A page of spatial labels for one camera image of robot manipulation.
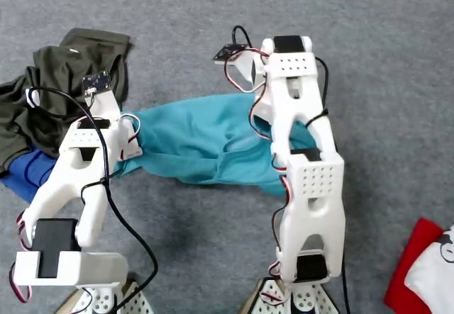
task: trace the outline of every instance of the black plastic component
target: black plastic component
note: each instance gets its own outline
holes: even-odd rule
[[[36,223],[31,249],[40,252],[38,277],[55,279],[60,252],[80,252],[74,235],[77,220],[74,218],[46,218]]]
[[[102,93],[111,89],[111,79],[107,71],[86,75],[82,78],[82,90],[85,96]]]
[[[275,36],[275,53],[296,53],[304,52],[304,45],[301,36],[299,35],[286,35]]]
[[[95,119],[94,123],[98,128],[109,128],[111,125],[111,121],[109,119]],[[87,128],[94,128],[92,122],[88,118],[84,118],[79,122],[79,126],[77,128],[80,128],[81,130],[87,129]]]
[[[322,254],[298,256],[297,279],[298,282],[318,281],[328,276],[326,260]]]
[[[314,149],[293,149],[290,151],[291,155],[306,155],[307,160],[310,162],[319,162],[321,161],[320,158],[320,150],[316,147]]]
[[[227,59],[228,61],[234,61],[236,59],[236,55],[233,55],[236,52],[244,50],[248,48],[247,44],[240,44],[240,43],[228,43],[221,50],[214,56],[213,61],[218,61],[224,63]]]

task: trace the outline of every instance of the black cable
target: black cable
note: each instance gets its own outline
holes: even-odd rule
[[[83,105],[78,102],[76,99],[74,99],[72,96],[70,96],[69,94],[63,92],[63,91],[60,91],[58,89],[51,89],[49,87],[42,87],[42,86],[39,86],[39,87],[31,87],[29,90],[28,90],[28,93],[29,93],[29,96],[31,96],[31,92],[32,91],[38,91],[38,90],[41,90],[41,91],[48,91],[50,93],[54,93],[54,94],[57,94],[59,96],[63,96],[65,97],[66,99],[69,99],[72,103],[74,103],[82,112],[83,114],[90,120],[90,123],[92,124],[93,126],[93,129],[95,129],[96,131],[96,134],[98,135],[99,137],[99,142],[101,143],[101,147],[102,147],[102,151],[103,151],[103,156],[104,156],[104,178],[101,179],[101,183],[103,184],[104,188],[106,189],[106,195],[107,195],[107,201],[109,202],[109,205],[113,211],[113,213],[115,214],[115,216],[118,218],[118,220],[120,221],[120,223],[123,225],[123,227],[125,229],[127,229],[127,231],[129,231],[130,234],[132,234],[132,236],[134,236],[134,238],[142,245],[142,247],[145,249],[145,251],[148,253],[148,255],[150,256],[152,262],[153,262],[153,266],[154,266],[154,269],[153,269],[153,272],[149,275],[149,277],[141,284],[139,285],[139,287],[137,287],[137,289],[135,289],[131,294],[129,294],[129,296],[127,296],[123,301],[121,301],[118,305],[116,305],[109,313],[111,314],[114,314],[116,313],[121,307],[123,307],[125,304],[127,304],[127,302],[129,302],[132,298],[134,298],[134,296],[136,296],[137,294],[139,294],[156,276],[157,274],[157,270],[158,270],[158,263],[157,263],[157,259],[156,259],[156,256],[154,254],[154,252],[151,250],[150,246],[147,244],[147,242],[142,238],[142,236],[140,236],[135,230],[134,228],[132,228],[129,223],[124,219],[124,217],[121,215],[120,211],[118,210],[118,208],[116,207],[116,204],[114,202],[114,200],[112,199],[112,194],[111,194],[111,190],[110,190],[110,186],[109,186],[109,181],[110,181],[110,178],[109,178],[109,156],[108,156],[108,151],[107,151],[107,145],[106,145],[106,141],[104,139],[104,136],[102,135],[102,132],[101,130],[99,129],[99,127],[96,125],[96,122],[94,121],[94,118],[93,116],[87,111],[85,110],[85,108],[83,107]]]
[[[88,295],[90,295],[90,302],[88,302],[88,305],[85,306],[85,308],[81,309],[81,310],[78,310],[77,312],[72,312],[70,314],[79,314],[79,313],[83,313],[93,302],[93,294],[90,293],[86,288],[82,287],[82,289],[88,293]]]
[[[315,120],[321,118],[321,117],[324,117],[324,116],[327,116],[328,115],[328,109],[324,109],[320,114],[318,114],[317,116],[313,117],[310,121],[308,121],[306,124],[304,124],[304,126],[306,128],[308,128]]]
[[[236,42],[236,31],[238,29],[241,30],[241,32],[244,34],[244,37],[246,39],[246,42],[248,43],[248,46],[250,48],[253,48],[253,43],[250,41],[248,32],[246,32],[246,29],[244,29],[244,27],[242,27],[242,25],[236,25],[235,27],[233,27],[233,29],[232,29],[232,43],[237,44],[237,42]]]
[[[348,301],[347,289],[347,274],[345,273],[345,253],[342,256],[342,287],[343,287],[343,302],[345,303],[345,311],[350,314],[350,302]]]
[[[328,82],[329,82],[329,70],[328,65],[319,57],[315,57],[315,60],[321,63],[323,69],[325,70],[325,82],[323,84],[323,93],[321,95],[321,104],[325,107],[326,104],[326,96],[328,95]]]
[[[109,177],[107,177],[108,179],[112,179],[114,178],[116,175],[120,174],[123,170],[122,169],[118,169],[116,170],[113,174],[111,174]],[[91,188],[92,186],[95,186],[95,185],[100,185],[100,184],[103,184],[105,178],[102,178],[100,179],[99,181],[94,181],[93,183],[88,183],[86,185],[84,185],[82,187],[82,189],[80,189],[80,201],[82,202],[82,204],[85,205],[85,199],[84,199],[84,191],[88,188]]]

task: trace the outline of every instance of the dark green cloth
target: dark green cloth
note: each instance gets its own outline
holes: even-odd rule
[[[26,102],[25,90],[46,86],[67,92],[84,103],[83,76],[106,70],[118,103],[126,95],[126,54],[129,36],[101,30],[74,28],[59,46],[33,53],[34,66],[12,82],[0,85],[0,174],[11,161],[30,152],[32,146],[56,157],[58,147],[80,110],[61,96],[40,91],[40,105],[51,113],[67,116],[51,119]]]

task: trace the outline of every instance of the wire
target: wire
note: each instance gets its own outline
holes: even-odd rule
[[[122,169],[118,169],[113,174],[109,175],[109,177],[107,177],[107,179],[112,179],[115,176],[117,176],[118,174],[120,174],[121,172],[123,172],[123,170]],[[104,178],[102,180],[99,180],[99,181],[94,181],[93,183],[88,183],[88,184],[84,185],[82,187],[82,189],[80,189],[80,200],[81,200],[82,204],[85,205],[84,191],[86,189],[88,189],[88,188],[91,188],[92,186],[103,184],[103,182],[104,182]]]
[[[132,113],[123,113],[121,115],[120,119],[127,118],[127,117],[136,119],[137,122],[138,122],[137,130],[135,130],[134,134],[132,136],[130,136],[129,139],[128,139],[128,142],[132,142],[139,135],[141,121],[140,121],[139,117],[137,117],[135,114],[132,114]]]
[[[276,154],[274,154],[274,155],[272,156],[271,166],[272,166],[275,170],[277,170],[277,171],[279,171],[279,172],[285,172],[285,171],[287,170],[287,168],[286,168],[286,167],[278,167],[278,166],[276,166],[275,160],[276,160]]]
[[[238,43],[236,42],[236,31],[237,31],[238,29],[241,30],[241,32],[243,33],[243,35],[244,35],[244,37],[245,37],[245,39],[246,39],[246,42],[248,43],[248,46],[249,46],[250,48],[252,48],[252,47],[253,47],[253,43],[250,41],[248,32],[246,32],[246,29],[244,29],[244,27],[242,27],[242,25],[236,25],[235,27],[233,27],[233,29],[232,29],[232,43],[238,44]]]
[[[268,267],[268,274],[269,274],[270,276],[272,276],[272,277],[275,277],[275,278],[279,279],[279,278],[280,278],[279,272],[273,273],[272,271],[273,271],[275,268],[277,268],[277,266],[279,266],[280,264],[281,264],[281,262],[279,262],[279,261],[276,261],[275,263],[271,264],[271,265]]]
[[[125,304],[127,304],[127,302],[129,302],[132,298],[134,298],[134,296],[139,294],[155,278],[155,276],[157,274],[157,271],[158,271],[158,263],[157,263],[157,259],[156,259],[155,253],[151,250],[150,246],[142,238],[142,236],[140,236],[134,230],[134,228],[132,228],[131,225],[124,219],[124,217],[121,215],[121,212],[116,207],[116,204],[115,204],[114,200],[112,199],[112,194],[111,194],[111,190],[110,190],[110,186],[109,186],[109,180],[110,180],[110,178],[109,178],[109,157],[108,157],[107,145],[106,145],[106,141],[104,139],[104,136],[103,136],[101,130],[99,129],[99,127],[96,125],[96,122],[94,121],[94,118],[92,117],[92,115],[87,110],[85,110],[85,108],[83,107],[83,105],[80,102],[78,102],[72,96],[70,96],[69,94],[67,94],[67,93],[65,93],[63,91],[60,91],[58,89],[51,89],[49,87],[42,87],[42,86],[38,87],[38,86],[35,86],[35,87],[31,87],[28,90],[29,96],[30,96],[31,92],[35,91],[35,90],[48,91],[50,93],[54,93],[54,94],[57,94],[59,96],[63,96],[66,99],[69,99],[90,120],[90,123],[92,123],[93,128],[95,129],[97,135],[99,136],[99,142],[101,143],[101,147],[102,147],[102,151],[103,151],[103,156],[104,156],[104,178],[101,179],[101,183],[103,184],[104,188],[106,189],[107,201],[109,202],[109,205],[110,205],[113,213],[118,218],[118,220],[120,221],[122,226],[125,229],[127,229],[127,231],[129,231],[129,233],[132,234],[132,236],[134,236],[134,238],[140,243],[140,245],[142,245],[142,247],[148,253],[148,256],[150,257],[150,259],[153,262],[154,268],[153,268],[152,273],[149,275],[149,277],[146,280],[144,280],[144,282],[141,285],[139,285],[139,287],[137,287],[131,294],[129,294],[129,296],[127,296],[123,301],[121,301],[118,305],[116,305],[110,312],[112,314],[116,313],[121,307],[123,307]]]
[[[315,60],[321,63],[323,69],[325,70],[325,82],[323,83],[323,93],[321,95],[321,104],[323,107],[326,105],[326,96],[328,94],[328,83],[329,83],[329,69],[328,65],[319,57],[315,57]]]
[[[238,55],[242,52],[254,52],[254,53],[258,53],[264,57],[269,57],[269,55],[265,52],[263,52],[262,50],[259,50],[257,48],[243,48],[242,50],[237,50],[236,52],[233,52],[232,54],[230,54],[226,60],[224,61],[224,74],[226,75],[226,78],[228,80],[228,82],[230,82],[232,85],[234,85],[235,88],[239,89],[240,91],[242,91],[243,93],[253,93],[255,91],[257,91],[260,87],[262,87],[265,83],[261,83],[261,84],[258,84],[256,87],[253,87],[252,89],[244,89],[243,87],[241,87],[240,84],[238,84],[237,82],[235,82],[235,80],[233,80],[230,76],[230,74],[228,73],[228,61],[235,55]]]
[[[14,267],[16,266],[16,261],[13,262],[11,268],[9,269],[9,285],[13,290],[14,294],[16,295],[17,299],[22,303],[27,303],[31,299],[33,292],[31,286],[27,286],[27,295],[24,296],[21,289],[18,285],[14,282]]]
[[[255,109],[255,107],[258,105],[258,103],[260,102],[260,100],[262,99],[262,97],[265,95],[266,88],[267,88],[267,85],[266,85],[266,80],[265,80],[265,85],[263,86],[262,93],[259,95],[259,97],[257,98],[257,100],[254,101],[253,105],[250,107],[249,115],[248,115],[248,120],[249,120],[249,125],[250,125],[250,127],[255,131],[255,133],[257,133],[257,135],[258,135],[260,138],[266,139],[266,140],[271,140],[271,137],[270,137],[269,135],[265,135],[265,134],[261,133],[261,132],[254,126],[254,109]]]
[[[88,304],[81,310],[78,310],[77,312],[72,312],[70,314],[79,314],[79,313],[83,313],[84,311],[86,311],[88,309],[88,307],[92,304],[93,302],[93,294],[90,293],[86,288],[82,287],[82,289],[85,291],[85,293],[87,293],[88,295],[90,295],[90,301],[88,302]]]
[[[279,250],[281,250],[281,244],[279,243],[279,239],[277,238],[277,234],[276,234],[276,216],[277,216],[277,214],[280,211],[284,210],[287,207],[287,205],[290,203],[290,186],[289,186],[289,182],[287,181],[286,176],[280,175],[279,179],[280,179],[282,185],[284,185],[285,194],[286,194],[286,200],[285,200],[285,204],[282,207],[280,207],[279,209],[277,209],[272,214],[272,217],[271,217],[271,228],[272,228],[272,235],[275,237],[275,241],[276,241],[277,247],[279,248]]]
[[[345,273],[345,253],[342,256],[342,288],[343,288],[343,302],[345,303],[345,311],[350,314],[350,302],[348,301],[347,289],[347,274]]]

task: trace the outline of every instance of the blue cloth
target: blue cloth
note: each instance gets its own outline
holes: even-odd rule
[[[9,165],[9,174],[0,180],[16,195],[31,203],[38,188],[48,180],[55,162],[55,159],[34,148],[32,152],[15,158]]]
[[[271,166],[270,141],[258,137],[248,122],[253,102],[252,94],[215,95],[137,112],[143,155],[117,167],[122,175],[142,167],[184,183],[257,185],[283,194]],[[269,126],[260,129],[270,134]],[[293,148],[316,147],[301,123],[294,125],[290,138]]]

